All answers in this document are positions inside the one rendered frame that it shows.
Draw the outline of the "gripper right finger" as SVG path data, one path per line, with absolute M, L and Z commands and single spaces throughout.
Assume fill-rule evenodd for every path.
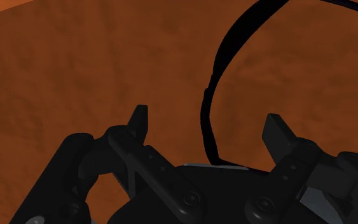
M 358 224 L 358 153 L 325 153 L 269 114 L 262 140 L 275 162 L 246 201 L 250 224 Z

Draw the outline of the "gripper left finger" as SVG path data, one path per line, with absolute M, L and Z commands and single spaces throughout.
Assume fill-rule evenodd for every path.
M 91 224 L 86 196 L 101 174 L 123 178 L 129 197 L 150 189 L 182 224 L 202 224 L 203 197 L 153 147 L 144 145 L 148 107 L 94 139 L 67 136 L 8 224 Z

